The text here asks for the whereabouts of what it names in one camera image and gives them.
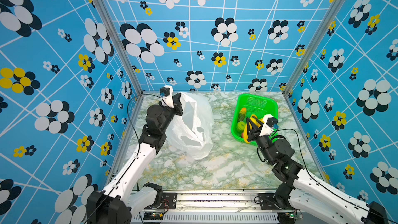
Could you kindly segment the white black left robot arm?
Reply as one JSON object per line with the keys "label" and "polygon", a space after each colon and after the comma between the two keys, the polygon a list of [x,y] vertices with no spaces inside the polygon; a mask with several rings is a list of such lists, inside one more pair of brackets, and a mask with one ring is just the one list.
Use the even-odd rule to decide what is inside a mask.
{"label": "white black left robot arm", "polygon": [[175,116],[182,116],[181,94],[161,89],[158,104],[147,109],[146,124],[138,139],[138,148],[116,177],[102,191],[94,191],[87,200],[86,224],[129,224],[146,207],[162,202],[162,187],[146,183],[129,198],[149,163],[166,141],[166,130]]}

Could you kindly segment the green orange mango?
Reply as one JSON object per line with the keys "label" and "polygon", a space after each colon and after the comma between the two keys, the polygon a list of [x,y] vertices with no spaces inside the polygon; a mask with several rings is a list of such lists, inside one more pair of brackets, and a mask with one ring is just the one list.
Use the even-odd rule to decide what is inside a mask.
{"label": "green orange mango", "polygon": [[238,113],[237,122],[244,121],[246,119],[247,109],[245,107],[241,108]]}

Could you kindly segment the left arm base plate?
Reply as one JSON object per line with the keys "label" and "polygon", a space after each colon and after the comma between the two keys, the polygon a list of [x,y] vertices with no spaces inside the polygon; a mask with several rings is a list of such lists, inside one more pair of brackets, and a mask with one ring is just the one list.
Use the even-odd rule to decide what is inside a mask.
{"label": "left arm base plate", "polygon": [[146,206],[144,209],[147,210],[170,210],[176,209],[177,193],[175,192],[163,192],[162,198],[156,197],[155,202],[152,205]]}

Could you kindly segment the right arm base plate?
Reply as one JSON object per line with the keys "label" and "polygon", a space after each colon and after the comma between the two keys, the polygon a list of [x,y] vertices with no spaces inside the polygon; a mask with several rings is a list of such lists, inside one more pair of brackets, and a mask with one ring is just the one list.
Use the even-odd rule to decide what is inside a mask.
{"label": "right arm base plate", "polygon": [[261,210],[281,210],[293,211],[294,208],[287,203],[285,207],[280,207],[274,198],[274,193],[259,193],[255,196],[254,202],[260,205]]}

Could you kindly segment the yellow banana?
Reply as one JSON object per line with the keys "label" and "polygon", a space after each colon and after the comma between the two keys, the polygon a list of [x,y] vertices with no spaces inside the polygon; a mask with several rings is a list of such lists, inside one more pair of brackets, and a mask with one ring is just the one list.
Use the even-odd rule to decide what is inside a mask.
{"label": "yellow banana", "polygon": [[246,128],[245,128],[245,130],[244,130],[244,132],[243,132],[243,139],[244,139],[244,141],[246,142],[246,143],[251,143],[251,141],[249,140],[249,133],[251,132],[252,130],[250,130],[250,118],[247,118],[246,119]]}

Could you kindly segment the green fruit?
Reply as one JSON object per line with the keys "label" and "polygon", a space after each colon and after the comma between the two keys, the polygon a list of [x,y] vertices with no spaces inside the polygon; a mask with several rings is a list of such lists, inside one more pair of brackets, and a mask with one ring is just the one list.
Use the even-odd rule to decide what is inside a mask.
{"label": "green fruit", "polygon": [[243,133],[246,128],[246,123],[244,121],[239,121],[236,125],[236,132]]}

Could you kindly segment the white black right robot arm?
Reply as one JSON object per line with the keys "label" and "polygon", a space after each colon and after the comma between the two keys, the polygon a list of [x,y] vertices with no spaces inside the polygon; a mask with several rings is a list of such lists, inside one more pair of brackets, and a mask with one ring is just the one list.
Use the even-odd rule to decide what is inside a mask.
{"label": "white black right robot arm", "polygon": [[273,203],[279,209],[291,206],[328,224],[389,224],[385,208],[376,202],[353,198],[316,177],[293,159],[294,149],[277,134],[278,120],[272,115],[246,119],[248,142],[256,142],[262,162],[272,166],[281,181]]}

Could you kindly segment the white plastic bag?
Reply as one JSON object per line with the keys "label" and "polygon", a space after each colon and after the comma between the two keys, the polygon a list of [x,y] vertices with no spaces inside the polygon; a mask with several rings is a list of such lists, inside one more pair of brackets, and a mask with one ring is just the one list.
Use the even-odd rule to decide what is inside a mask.
{"label": "white plastic bag", "polygon": [[182,92],[182,116],[175,115],[166,130],[166,142],[178,154],[195,160],[206,158],[213,148],[211,140],[214,118],[208,99],[198,93]]}

